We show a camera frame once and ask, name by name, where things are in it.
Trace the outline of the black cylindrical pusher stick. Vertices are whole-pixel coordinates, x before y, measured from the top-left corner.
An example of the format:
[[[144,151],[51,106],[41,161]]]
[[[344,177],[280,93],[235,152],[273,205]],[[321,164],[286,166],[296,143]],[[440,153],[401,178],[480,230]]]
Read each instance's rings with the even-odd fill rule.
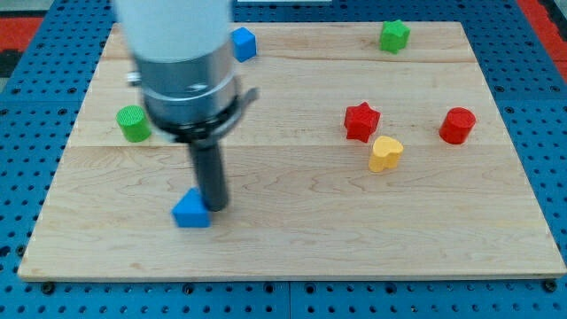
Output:
[[[209,211],[218,212],[229,203],[221,147],[218,143],[189,144],[191,161],[202,199]]]

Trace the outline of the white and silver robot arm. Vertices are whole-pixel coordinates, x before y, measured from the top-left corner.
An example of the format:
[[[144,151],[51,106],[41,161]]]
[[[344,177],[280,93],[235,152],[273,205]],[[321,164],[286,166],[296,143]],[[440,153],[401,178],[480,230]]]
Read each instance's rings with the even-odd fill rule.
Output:
[[[114,0],[153,124],[190,150],[205,206],[229,203],[220,141],[258,96],[236,76],[226,0]]]

